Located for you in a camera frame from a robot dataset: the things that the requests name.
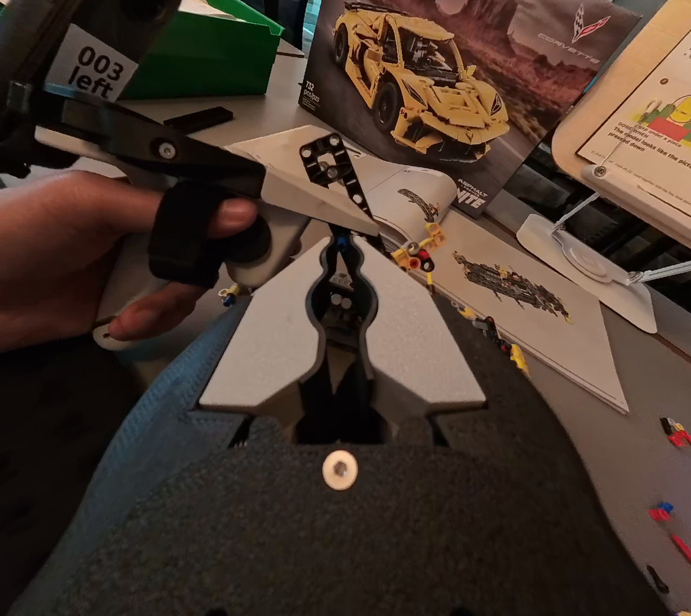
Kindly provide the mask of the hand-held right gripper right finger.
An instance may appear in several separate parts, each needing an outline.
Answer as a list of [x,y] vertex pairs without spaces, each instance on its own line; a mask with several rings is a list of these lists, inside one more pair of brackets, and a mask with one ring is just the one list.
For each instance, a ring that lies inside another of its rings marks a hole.
[[361,356],[386,438],[408,422],[485,408],[487,397],[430,293],[365,238],[352,237],[350,247],[352,281],[372,298]]

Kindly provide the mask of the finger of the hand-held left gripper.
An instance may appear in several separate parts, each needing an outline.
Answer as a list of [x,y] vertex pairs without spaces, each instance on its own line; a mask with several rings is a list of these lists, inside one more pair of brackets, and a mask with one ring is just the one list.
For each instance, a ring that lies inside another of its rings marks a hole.
[[379,226],[350,198],[274,167],[265,167],[261,200],[266,204],[375,237]]

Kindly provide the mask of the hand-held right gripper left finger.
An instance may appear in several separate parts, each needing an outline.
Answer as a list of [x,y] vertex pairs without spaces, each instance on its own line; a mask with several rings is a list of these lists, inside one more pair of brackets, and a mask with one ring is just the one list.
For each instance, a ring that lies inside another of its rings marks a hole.
[[313,293],[333,270],[332,237],[255,291],[200,395],[208,413],[269,416],[302,443],[337,440],[326,338]]

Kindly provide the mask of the black lego frame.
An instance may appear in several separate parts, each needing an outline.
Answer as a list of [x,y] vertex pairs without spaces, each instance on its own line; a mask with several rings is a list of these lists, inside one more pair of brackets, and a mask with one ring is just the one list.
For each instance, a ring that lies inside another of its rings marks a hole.
[[350,201],[370,219],[374,219],[350,154],[339,134],[334,132],[301,145],[299,154],[312,184],[324,188],[331,184],[343,185]]

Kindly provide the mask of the partly built lego chassis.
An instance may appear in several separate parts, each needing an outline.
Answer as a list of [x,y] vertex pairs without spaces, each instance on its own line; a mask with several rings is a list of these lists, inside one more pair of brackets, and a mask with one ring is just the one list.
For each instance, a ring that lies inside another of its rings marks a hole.
[[492,317],[487,316],[485,318],[480,318],[468,307],[463,307],[460,304],[453,304],[453,306],[463,318],[471,321],[473,327],[480,330],[486,338],[503,352],[527,379],[531,380],[529,367],[523,351],[517,344],[509,342],[501,335]]

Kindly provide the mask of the small yellow lego assembly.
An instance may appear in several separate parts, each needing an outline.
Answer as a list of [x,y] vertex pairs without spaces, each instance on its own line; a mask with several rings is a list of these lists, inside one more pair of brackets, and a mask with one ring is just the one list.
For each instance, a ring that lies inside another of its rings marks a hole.
[[406,273],[419,271],[426,276],[426,289],[434,296],[436,294],[433,280],[435,261],[433,252],[446,244],[446,236],[438,223],[425,225],[426,237],[422,241],[407,241],[395,251],[390,252],[394,263]]

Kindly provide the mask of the black lego beam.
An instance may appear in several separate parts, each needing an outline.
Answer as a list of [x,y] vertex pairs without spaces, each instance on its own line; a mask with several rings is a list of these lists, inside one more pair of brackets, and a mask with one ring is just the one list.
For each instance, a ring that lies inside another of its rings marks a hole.
[[162,124],[186,135],[192,135],[204,130],[233,121],[234,113],[222,106],[206,108],[166,119]]

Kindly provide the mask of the lego set box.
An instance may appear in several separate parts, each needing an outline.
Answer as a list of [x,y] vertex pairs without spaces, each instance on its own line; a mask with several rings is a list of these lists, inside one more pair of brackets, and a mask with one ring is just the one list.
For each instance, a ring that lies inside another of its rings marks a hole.
[[641,17],[607,0],[322,0],[299,105],[479,217]]

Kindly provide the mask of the scattered small lego pins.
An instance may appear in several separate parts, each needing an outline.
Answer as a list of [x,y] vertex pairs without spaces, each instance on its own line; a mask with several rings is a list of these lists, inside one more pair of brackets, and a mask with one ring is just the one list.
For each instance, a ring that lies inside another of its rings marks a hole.
[[[669,417],[660,418],[661,427],[666,438],[675,448],[690,446],[690,433],[679,422]],[[679,554],[690,564],[690,546],[682,536],[675,530],[673,525],[674,506],[666,501],[661,501],[647,509],[647,514],[656,525],[663,528],[669,540],[673,543]],[[652,579],[654,587],[663,595],[670,593],[669,586],[662,580],[659,573],[651,566],[646,565],[645,569]]]

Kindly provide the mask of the person's left hand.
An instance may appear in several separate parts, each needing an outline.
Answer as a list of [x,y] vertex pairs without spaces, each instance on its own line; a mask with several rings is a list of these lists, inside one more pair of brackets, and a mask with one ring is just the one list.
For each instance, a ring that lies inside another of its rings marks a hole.
[[122,238],[162,194],[65,171],[1,191],[1,352],[89,334]]

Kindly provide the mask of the green plastic bin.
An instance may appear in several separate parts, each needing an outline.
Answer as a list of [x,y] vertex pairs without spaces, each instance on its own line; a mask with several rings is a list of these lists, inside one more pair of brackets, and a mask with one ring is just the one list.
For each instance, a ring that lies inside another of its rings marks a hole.
[[121,100],[265,94],[283,28],[233,1],[243,8],[246,23],[177,10]]

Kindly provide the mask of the open instruction booklet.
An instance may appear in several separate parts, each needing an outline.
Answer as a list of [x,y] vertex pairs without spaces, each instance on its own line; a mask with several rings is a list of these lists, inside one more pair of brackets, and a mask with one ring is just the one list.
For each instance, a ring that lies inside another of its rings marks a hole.
[[464,318],[519,346],[563,376],[628,413],[600,302],[495,237],[452,207],[449,176],[429,168],[377,159],[343,140],[370,211],[390,252],[430,238],[445,239],[430,251],[435,291]]

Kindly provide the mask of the wooden white document stand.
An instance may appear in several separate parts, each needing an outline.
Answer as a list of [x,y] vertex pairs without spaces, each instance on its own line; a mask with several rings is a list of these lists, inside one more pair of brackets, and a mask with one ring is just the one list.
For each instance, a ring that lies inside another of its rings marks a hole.
[[566,231],[585,206],[606,199],[673,241],[690,247],[690,149],[686,158],[627,153],[591,163],[577,151],[663,57],[690,33],[690,0],[668,0],[557,127],[551,153],[561,170],[592,194],[557,222],[529,215],[520,244],[649,334],[658,331],[648,283],[690,272],[690,262],[627,271]]

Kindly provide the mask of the printed instruction sheet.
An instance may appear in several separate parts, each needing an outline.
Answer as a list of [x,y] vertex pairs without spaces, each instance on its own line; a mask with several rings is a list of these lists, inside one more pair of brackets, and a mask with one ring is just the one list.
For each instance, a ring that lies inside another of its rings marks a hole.
[[690,33],[629,93],[580,149],[600,163],[627,153],[686,158],[690,148]]

